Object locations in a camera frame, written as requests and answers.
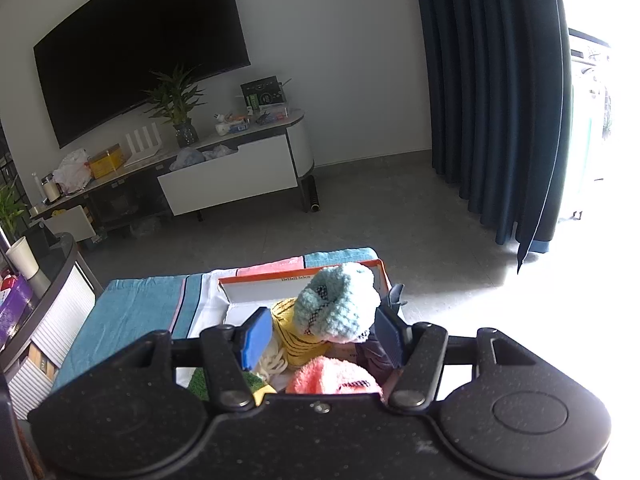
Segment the sunlit floor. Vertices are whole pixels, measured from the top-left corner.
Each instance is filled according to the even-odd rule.
[[[635,199],[613,178],[595,183],[582,220],[561,222],[551,251],[530,255],[516,274],[517,243],[496,245],[428,157],[319,171],[322,211],[315,214],[299,210],[294,192],[280,192],[210,208],[204,222],[175,218],[149,237],[112,237],[86,259],[107,283],[370,246],[391,281],[405,283],[409,321],[428,320],[453,335],[497,328],[599,396],[614,417],[614,437],[598,474],[622,478],[616,471],[632,456],[626,428],[636,367],[626,350],[640,306],[638,217],[628,209]],[[463,373],[447,371],[442,391],[470,378]]]

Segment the wall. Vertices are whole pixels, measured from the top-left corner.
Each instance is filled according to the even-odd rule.
[[[47,115],[33,45],[88,0],[0,0],[0,120],[31,200],[39,176],[69,151],[89,154],[148,123],[143,109],[102,124],[59,149]],[[306,110],[317,165],[430,147],[428,83],[417,0],[236,0],[252,65],[202,83],[214,112],[240,109],[240,83],[276,74]],[[172,137],[171,126],[162,136]]]

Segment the white router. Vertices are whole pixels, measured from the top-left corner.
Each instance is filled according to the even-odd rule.
[[[146,148],[140,139],[140,133],[137,130],[134,130],[133,135],[136,137],[136,142],[138,144],[138,148],[133,145],[133,141],[131,140],[131,135],[127,134],[127,142],[129,143],[129,149],[131,150],[131,156],[124,163],[124,167],[130,166],[131,164],[135,164],[140,160],[145,160],[150,156],[154,156],[160,148],[162,148],[162,139],[160,138],[160,134],[158,133],[158,127],[156,123],[151,123],[151,129],[154,131],[154,136],[156,138],[156,144],[151,142],[151,136],[149,136],[149,130],[146,129],[146,126],[142,127],[142,133],[145,136]]]

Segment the metal bolt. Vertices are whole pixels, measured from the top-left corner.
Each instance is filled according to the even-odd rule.
[[[328,413],[331,410],[331,406],[329,406],[326,402],[321,402],[320,400],[316,400],[311,405],[316,413]]]
[[[425,403],[424,395],[415,390],[398,390],[391,394],[389,403],[396,408],[417,408]]]
[[[220,404],[226,408],[238,409],[244,408],[251,402],[251,397],[239,390],[229,390],[222,392],[219,397]]]

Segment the television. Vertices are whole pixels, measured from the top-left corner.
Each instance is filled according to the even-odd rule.
[[[141,105],[151,70],[199,80],[250,63],[236,0],[90,0],[33,51],[60,147]]]

